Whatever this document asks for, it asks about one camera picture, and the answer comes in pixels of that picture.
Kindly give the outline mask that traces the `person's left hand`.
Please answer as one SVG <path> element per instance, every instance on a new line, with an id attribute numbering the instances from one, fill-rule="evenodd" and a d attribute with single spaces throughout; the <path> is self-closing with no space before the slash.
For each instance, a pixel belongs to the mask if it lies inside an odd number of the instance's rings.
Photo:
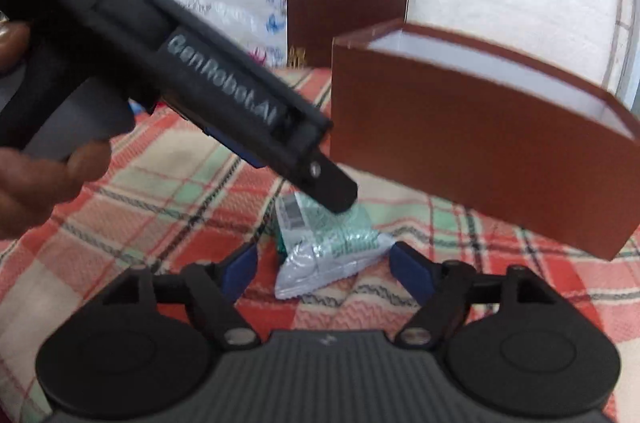
<path id="1" fill-rule="evenodd" d="M 20 151 L 1 150 L 1 238 L 15 240 L 51 217 L 55 206 L 75 200 L 85 184 L 104 176 L 112 158 L 111 143 L 92 142 L 66 162 L 33 159 Z"/>

